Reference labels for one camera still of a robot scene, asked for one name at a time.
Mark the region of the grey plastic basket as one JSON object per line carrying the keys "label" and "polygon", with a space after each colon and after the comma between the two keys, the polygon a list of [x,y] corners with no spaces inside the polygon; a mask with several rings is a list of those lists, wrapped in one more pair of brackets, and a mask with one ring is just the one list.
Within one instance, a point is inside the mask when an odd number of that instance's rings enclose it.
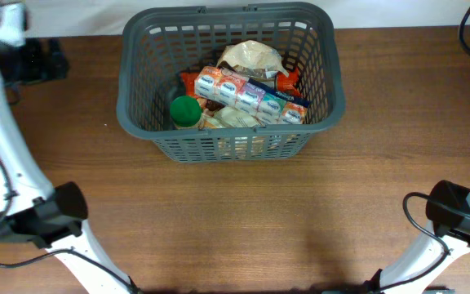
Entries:
{"label": "grey plastic basket", "polygon": [[122,36],[117,119],[177,162],[289,158],[344,114],[334,26],[313,4],[152,8]]}

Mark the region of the orange pasta packet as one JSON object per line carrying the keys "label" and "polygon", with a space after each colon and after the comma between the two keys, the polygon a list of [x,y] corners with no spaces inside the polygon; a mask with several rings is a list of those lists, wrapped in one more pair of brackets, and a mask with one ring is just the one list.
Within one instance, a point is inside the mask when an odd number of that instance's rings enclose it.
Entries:
{"label": "orange pasta packet", "polygon": [[[194,91],[194,81],[199,75],[199,72],[179,73],[181,82],[184,84],[186,95],[197,98]],[[275,78],[268,80],[259,80],[259,82],[274,88],[276,91],[285,92],[286,94],[293,96],[301,96],[301,93],[297,87],[299,83],[299,70],[296,69],[294,72],[289,72],[287,77],[283,73],[278,73]]]}

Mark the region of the orange snack pouch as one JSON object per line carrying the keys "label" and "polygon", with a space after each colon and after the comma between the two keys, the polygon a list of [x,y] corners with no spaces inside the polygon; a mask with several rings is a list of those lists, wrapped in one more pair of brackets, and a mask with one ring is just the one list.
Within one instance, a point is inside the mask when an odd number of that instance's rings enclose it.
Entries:
{"label": "orange snack pouch", "polygon": [[202,108],[202,128],[246,128],[260,127],[260,121],[231,106],[225,106],[213,100],[197,98]]}

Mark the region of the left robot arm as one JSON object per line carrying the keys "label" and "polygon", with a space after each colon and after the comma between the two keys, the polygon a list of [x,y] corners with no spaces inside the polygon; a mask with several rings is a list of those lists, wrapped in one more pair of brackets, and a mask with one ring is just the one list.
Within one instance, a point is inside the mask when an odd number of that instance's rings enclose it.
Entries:
{"label": "left robot arm", "polygon": [[89,293],[138,293],[91,231],[82,191],[73,182],[53,186],[20,133],[5,87],[20,79],[19,50],[28,28],[22,2],[0,2],[0,242],[33,243],[45,254],[13,269],[58,258]]}

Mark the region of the green lid jar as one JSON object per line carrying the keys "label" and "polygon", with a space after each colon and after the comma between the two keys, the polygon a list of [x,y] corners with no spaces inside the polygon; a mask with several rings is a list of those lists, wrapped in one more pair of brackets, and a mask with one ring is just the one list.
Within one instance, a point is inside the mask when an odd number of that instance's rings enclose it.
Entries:
{"label": "green lid jar", "polygon": [[171,103],[170,116],[177,128],[199,128],[202,108],[195,98],[179,96]]}

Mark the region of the blue tissue multipack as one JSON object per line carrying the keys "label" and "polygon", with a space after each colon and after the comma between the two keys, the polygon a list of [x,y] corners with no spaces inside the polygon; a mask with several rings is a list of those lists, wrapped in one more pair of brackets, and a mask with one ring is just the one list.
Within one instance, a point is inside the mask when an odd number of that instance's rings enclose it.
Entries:
{"label": "blue tissue multipack", "polygon": [[206,66],[194,81],[197,97],[241,110],[264,124],[301,124],[309,102],[242,76],[230,69]]}

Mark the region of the beige paper bag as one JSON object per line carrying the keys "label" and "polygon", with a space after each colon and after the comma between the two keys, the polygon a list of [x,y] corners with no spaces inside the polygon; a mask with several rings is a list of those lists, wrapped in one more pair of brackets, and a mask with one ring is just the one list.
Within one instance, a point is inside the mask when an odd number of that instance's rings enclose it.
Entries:
{"label": "beige paper bag", "polygon": [[226,46],[217,67],[229,67],[238,74],[263,80],[275,78],[278,73],[289,76],[278,51],[253,40]]}

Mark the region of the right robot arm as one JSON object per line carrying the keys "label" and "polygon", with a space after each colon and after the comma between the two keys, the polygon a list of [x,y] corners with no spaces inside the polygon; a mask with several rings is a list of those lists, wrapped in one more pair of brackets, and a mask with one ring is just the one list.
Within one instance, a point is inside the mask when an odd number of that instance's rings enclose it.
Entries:
{"label": "right robot arm", "polygon": [[[426,225],[409,211],[409,201],[426,201]],[[408,193],[402,200],[407,220],[418,237],[394,263],[379,271],[373,293],[422,293],[454,261],[470,252],[470,189],[448,180],[430,194]]]}

